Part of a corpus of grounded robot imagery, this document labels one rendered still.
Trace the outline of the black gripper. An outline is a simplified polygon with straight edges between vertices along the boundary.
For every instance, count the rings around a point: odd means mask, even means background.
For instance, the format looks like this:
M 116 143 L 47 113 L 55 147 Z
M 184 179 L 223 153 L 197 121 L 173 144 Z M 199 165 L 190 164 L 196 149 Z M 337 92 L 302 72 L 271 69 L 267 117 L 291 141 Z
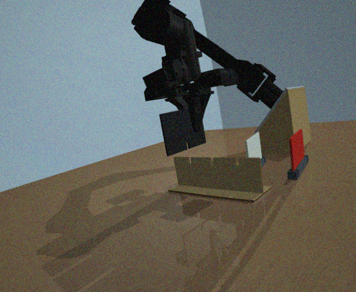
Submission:
M 168 60 L 169 62 L 178 55 L 185 59 L 193 83 L 180 81 L 169 90 L 153 94 L 149 94 L 146 88 L 144 91 L 145 101 L 164 99 L 166 102 L 172 103 L 178 110 L 189 108 L 193 130 L 198 133 L 209 98 L 214 94 L 211 87 L 238 85 L 238 74 L 234 69 L 228 68 L 212 69 L 201 73 L 199 57 L 202 57 L 202 52 L 197 51 L 195 45 L 176 46 L 165 52 L 166 55 L 162 57 L 162 61 Z

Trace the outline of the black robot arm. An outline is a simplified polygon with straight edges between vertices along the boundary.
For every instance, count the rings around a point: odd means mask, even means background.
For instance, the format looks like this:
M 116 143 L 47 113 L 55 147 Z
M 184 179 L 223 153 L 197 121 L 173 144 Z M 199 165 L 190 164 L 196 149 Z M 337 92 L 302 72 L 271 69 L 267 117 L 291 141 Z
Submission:
M 195 45 L 220 66 L 234 69 L 239 79 L 237 88 L 254 102 L 261 100 L 271 109 L 283 92 L 273 83 L 276 76 L 262 64 L 238 60 L 227 53 L 196 31 L 193 23 L 186 18 L 186 14 L 169 3 L 169 0 L 143 1 L 131 21 L 139 36 L 146 41 L 161 44 L 165 50 L 176 46 Z M 263 73 L 268 77 L 256 91 L 266 78 Z M 169 62 L 163 60 L 162 68 L 144 76 L 143 80 L 149 94 L 153 94 L 169 90 L 180 81 L 191 82 L 191 77 L 185 59 L 178 55 Z

